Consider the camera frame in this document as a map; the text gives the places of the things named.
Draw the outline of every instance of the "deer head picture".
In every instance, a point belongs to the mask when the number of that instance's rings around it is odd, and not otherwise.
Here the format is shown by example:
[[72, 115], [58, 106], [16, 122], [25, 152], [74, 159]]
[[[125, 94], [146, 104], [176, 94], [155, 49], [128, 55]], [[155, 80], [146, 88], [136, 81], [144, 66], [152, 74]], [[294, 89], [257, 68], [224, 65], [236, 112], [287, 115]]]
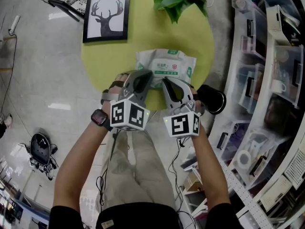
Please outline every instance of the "deer head picture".
[[126, 40], [129, 0], [88, 0], [83, 42]]
[[123, 4], [120, 0], [116, 0], [116, 4], [118, 5], [118, 11], [117, 13], [115, 14], [111, 14], [110, 10], [109, 11], [109, 16], [107, 18], [104, 18], [102, 16], [102, 12], [101, 12], [101, 15], [97, 15], [96, 14], [96, 11], [99, 9], [98, 7], [98, 2], [95, 2], [93, 5], [92, 5], [92, 12], [91, 12], [91, 15], [94, 16], [94, 17], [97, 17], [98, 19], [95, 19], [96, 22], [100, 23], [101, 24], [101, 36], [115, 36], [115, 35], [121, 35], [122, 32], [121, 31], [112, 31], [110, 29], [110, 26], [109, 26], [109, 22], [110, 20], [115, 17], [115, 16], [118, 16], [120, 15], [121, 13], [123, 13], [124, 9], [123, 9]]

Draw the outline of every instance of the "smartwatch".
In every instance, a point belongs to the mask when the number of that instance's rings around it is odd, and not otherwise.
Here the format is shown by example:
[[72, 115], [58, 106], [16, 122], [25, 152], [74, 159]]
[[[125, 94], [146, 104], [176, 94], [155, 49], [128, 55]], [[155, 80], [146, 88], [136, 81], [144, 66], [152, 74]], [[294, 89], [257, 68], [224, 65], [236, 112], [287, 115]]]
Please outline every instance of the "smartwatch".
[[91, 115], [91, 120], [98, 126], [105, 127], [108, 131], [112, 130], [108, 115], [102, 109], [95, 110]]

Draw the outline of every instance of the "storage shelf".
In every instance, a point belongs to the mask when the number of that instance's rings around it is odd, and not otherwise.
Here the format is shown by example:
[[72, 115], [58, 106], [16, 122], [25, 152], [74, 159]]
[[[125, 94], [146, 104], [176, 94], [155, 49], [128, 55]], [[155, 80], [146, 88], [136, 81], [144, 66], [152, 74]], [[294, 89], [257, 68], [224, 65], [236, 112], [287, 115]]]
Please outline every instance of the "storage shelf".
[[305, 212], [305, 205], [303, 205], [292, 217], [281, 224], [277, 229], [285, 229], [291, 223], [293, 223], [297, 218], [299, 218]]
[[299, 131], [297, 132], [297, 134], [295, 136], [295, 139], [294, 139], [288, 153], [286, 154], [284, 160], [280, 164], [279, 168], [275, 171], [275, 173], [272, 175], [270, 180], [259, 191], [259, 193], [256, 194], [256, 196], [254, 197], [254, 200], [256, 202], [258, 202], [260, 200], [262, 195], [264, 195], [264, 193], [266, 191], [268, 191], [268, 189], [270, 187], [272, 187], [272, 185], [278, 180], [278, 178], [285, 172], [285, 170], [289, 166], [290, 162], [292, 161], [292, 159], [296, 155], [298, 149], [305, 145], [304, 135], [305, 135], [305, 116], [303, 117], [300, 128], [299, 128]]
[[187, 198], [187, 197], [185, 196], [185, 194], [183, 193], [181, 187], [179, 187], [179, 190], [180, 190], [180, 192], [181, 192], [181, 194], [182, 194], [182, 196], [183, 196], [183, 203], [184, 203], [184, 205], [185, 205], [186, 208], [187, 208], [187, 213], [191, 214], [192, 212], [191, 212], [190, 206], [189, 206], [189, 204], [188, 204], [188, 198]]
[[[253, 128], [262, 127], [264, 125], [264, 116], [266, 114], [269, 100], [272, 96], [272, 92], [269, 91], [272, 76], [273, 76], [273, 64], [274, 64], [274, 53], [275, 52], [275, 40], [274, 38], [268, 34], [268, 43], [267, 43], [267, 57], [266, 57], [266, 64], [264, 69], [264, 76], [263, 76], [263, 82], [262, 82], [262, 88], [263, 91], [260, 92], [255, 111], [253, 113], [252, 119], [250, 121], [248, 130], [246, 134], [244, 135], [244, 139], [241, 142], [238, 150], [236, 153], [238, 153], [240, 150], [244, 149], [244, 146], [246, 144], [247, 138], [250, 135], [250, 131]], [[230, 169], [234, 169], [234, 165], [231, 162], [229, 165]]]
[[192, 193], [198, 193], [200, 191], [192, 191], [192, 192], [187, 192], [185, 189], [183, 190], [183, 195], [189, 195], [189, 194], [192, 194]]
[[205, 199], [198, 207], [193, 211], [191, 216], [194, 218], [200, 216], [201, 214], [207, 214], [208, 213], [208, 207], [205, 205], [207, 200]]

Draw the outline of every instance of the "cable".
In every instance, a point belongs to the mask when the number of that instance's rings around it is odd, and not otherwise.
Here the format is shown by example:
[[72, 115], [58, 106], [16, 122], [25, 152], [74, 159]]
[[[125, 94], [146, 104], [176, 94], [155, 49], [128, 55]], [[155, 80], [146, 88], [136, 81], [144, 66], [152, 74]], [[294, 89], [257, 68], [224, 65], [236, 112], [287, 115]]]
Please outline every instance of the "cable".
[[120, 132], [121, 132], [121, 130], [117, 130], [117, 132], [115, 134], [113, 134], [114, 141], [113, 141], [113, 145], [112, 145], [112, 149], [111, 149], [111, 153], [110, 153], [110, 157], [109, 157], [107, 168], [104, 171], [104, 173], [102, 174], [102, 176], [99, 176], [99, 177], [96, 178], [96, 182], [95, 182], [95, 185], [96, 185], [96, 187], [98, 188], [98, 190], [100, 192], [101, 211], [102, 211], [102, 206], [104, 205], [103, 196], [104, 196], [104, 192], [105, 192], [105, 189], [106, 189], [106, 178], [107, 178], [108, 168], [109, 168], [109, 164], [110, 164], [110, 161], [111, 161], [111, 158], [112, 158], [112, 154], [113, 154], [113, 151], [114, 151], [114, 148], [115, 148], [116, 140], [117, 140], [118, 135], [119, 135]]
[[52, 155], [50, 155], [50, 158], [52, 158], [52, 162], [54, 162], [54, 163], [55, 163], [55, 165], [57, 166], [57, 168], [59, 168], [59, 165], [57, 164], [57, 162], [56, 162], [55, 158], [54, 158]]
[[193, 224], [194, 225], [194, 228], [196, 228], [196, 223], [195, 223], [195, 219], [193, 218], [193, 216], [191, 215], [191, 214], [189, 214], [189, 213], [187, 213], [187, 212], [185, 212], [185, 211], [179, 211], [179, 213], [185, 213], [185, 214], [187, 214], [190, 218], [191, 218], [191, 220], [192, 220], [192, 223], [191, 224]]
[[[10, 74], [10, 81], [11, 81], [11, 78], [12, 78], [12, 76], [13, 76], [13, 71], [14, 71], [14, 65], [15, 65], [15, 55], [16, 55], [16, 49], [17, 49], [17, 35], [16, 35], [16, 34], [11, 34], [11, 33], [10, 33], [10, 29], [9, 29], [9, 35], [10, 35], [10, 36], [15, 36], [15, 37], [16, 37], [16, 45], [15, 45], [15, 51], [14, 51], [13, 66], [12, 66], [11, 74]], [[9, 81], [9, 85], [8, 85], [8, 87], [7, 87], [7, 89], [6, 89], [6, 92], [5, 92], [5, 95], [4, 95], [4, 99], [3, 99], [2, 106], [1, 106], [0, 114], [2, 113], [3, 106], [4, 106], [4, 102], [5, 102], [5, 98], [6, 98], [6, 95], [7, 95], [8, 91], [9, 91], [10, 81]]]
[[206, 6], [206, 7], [207, 7], [207, 8], [212, 7], [212, 6], [213, 6], [214, 1], [215, 1], [215, 0], [213, 0], [213, 1], [212, 1], [212, 3], [211, 3], [211, 5], [210, 5], [210, 6]]
[[178, 151], [177, 151], [176, 155], [174, 156], [172, 162], [168, 166], [168, 171], [175, 175], [175, 189], [176, 189], [176, 192], [177, 192], [179, 200], [180, 200], [180, 207], [177, 210], [177, 213], [179, 213], [182, 203], [183, 203], [183, 196], [182, 196], [181, 191], [179, 190], [179, 186], [177, 184], [177, 180], [178, 180], [177, 171], [176, 171], [175, 167], [173, 166], [174, 161], [178, 158], [179, 153], [180, 153], [180, 146], [178, 144], [178, 139], [176, 139], [176, 142], [177, 142], [177, 146], [178, 146]]

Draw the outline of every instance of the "box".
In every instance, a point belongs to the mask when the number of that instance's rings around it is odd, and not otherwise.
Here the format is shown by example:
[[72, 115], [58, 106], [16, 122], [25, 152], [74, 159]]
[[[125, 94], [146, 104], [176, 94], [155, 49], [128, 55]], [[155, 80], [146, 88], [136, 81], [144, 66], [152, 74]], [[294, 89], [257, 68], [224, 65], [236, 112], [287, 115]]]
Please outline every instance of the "box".
[[203, 186], [193, 171], [189, 173], [183, 184], [187, 192], [203, 191]]

